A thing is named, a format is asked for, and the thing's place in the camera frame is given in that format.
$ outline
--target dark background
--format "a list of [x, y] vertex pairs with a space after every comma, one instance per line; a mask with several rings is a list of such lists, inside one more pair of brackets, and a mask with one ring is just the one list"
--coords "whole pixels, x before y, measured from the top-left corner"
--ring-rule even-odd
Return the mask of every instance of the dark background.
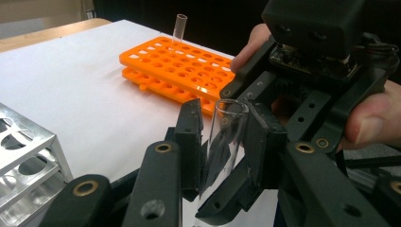
[[[94, 0], [96, 17], [129, 20], [172, 35], [177, 14], [188, 17], [183, 38], [235, 56], [269, 0]], [[401, 46], [401, 0], [366, 0], [364, 28]], [[391, 76], [401, 84], [401, 67]]]

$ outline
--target brass screw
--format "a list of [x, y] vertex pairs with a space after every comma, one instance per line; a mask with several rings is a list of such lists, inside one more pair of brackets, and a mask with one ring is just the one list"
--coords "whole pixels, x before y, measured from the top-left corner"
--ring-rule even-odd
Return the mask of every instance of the brass screw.
[[98, 182], [93, 180], [82, 182], [74, 187], [73, 194], [78, 197], [84, 197], [95, 192], [98, 186]]
[[296, 144], [295, 148], [302, 153], [315, 152], [315, 149], [313, 147], [311, 147], [310, 145], [305, 144], [305, 143], [298, 143], [298, 144]]
[[172, 149], [171, 145], [169, 144], [161, 144], [158, 145], [155, 150], [159, 153], [166, 153], [166, 152], [170, 152]]
[[330, 143], [328, 142], [328, 140], [324, 138], [320, 138], [316, 141], [316, 145], [318, 145], [319, 148], [327, 148], [329, 144]]
[[396, 193], [401, 194], [401, 182], [391, 182], [392, 190]]
[[225, 96], [229, 96], [229, 95], [230, 95], [230, 93], [231, 93], [231, 91], [230, 91], [230, 90], [224, 90], [224, 92], [223, 92], [223, 94], [224, 94]]

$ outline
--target clear test tube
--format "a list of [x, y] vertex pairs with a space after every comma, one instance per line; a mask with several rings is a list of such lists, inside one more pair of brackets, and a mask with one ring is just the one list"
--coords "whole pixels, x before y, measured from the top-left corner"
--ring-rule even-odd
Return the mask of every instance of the clear test tube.
[[180, 43], [183, 41], [183, 33], [185, 32], [186, 20], [188, 18], [183, 14], [177, 14], [176, 24], [174, 26], [172, 47], [179, 49]]
[[200, 183], [200, 207], [233, 171], [248, 111], [245, 103], [235, 99], [216, 102]]

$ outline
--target wooden table edge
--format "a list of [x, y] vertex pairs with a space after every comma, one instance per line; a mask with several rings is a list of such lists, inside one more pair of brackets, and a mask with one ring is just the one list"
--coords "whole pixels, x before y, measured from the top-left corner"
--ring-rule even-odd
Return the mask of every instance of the wooden table edge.
[[98, 26], [105, 26], [110, 23], [110, 21], [105, 19], [94, 18], [81, 22], [76, 22], [66, 26], [57, 26], [46, 30], [27, 33], [25, 35], [2, 39], [0, 40], [0, 53], [32, 44], [38, 44], [45, 41], [57, 39]]

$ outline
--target test tube rack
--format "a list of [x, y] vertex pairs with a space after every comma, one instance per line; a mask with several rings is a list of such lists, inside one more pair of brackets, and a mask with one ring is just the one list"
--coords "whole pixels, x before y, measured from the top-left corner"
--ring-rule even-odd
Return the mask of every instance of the test tube rack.
[[0, 226], [23, 226], [73, 179], [56, 134], [0, 103]]
[[163, 36], [123, 52], [119, 60], [127, 66], [123, 77], [140, 90], [180, 103], [199, 98], [202, 111], [210, 115], [219, 92], [235, 76], [230, 59]]

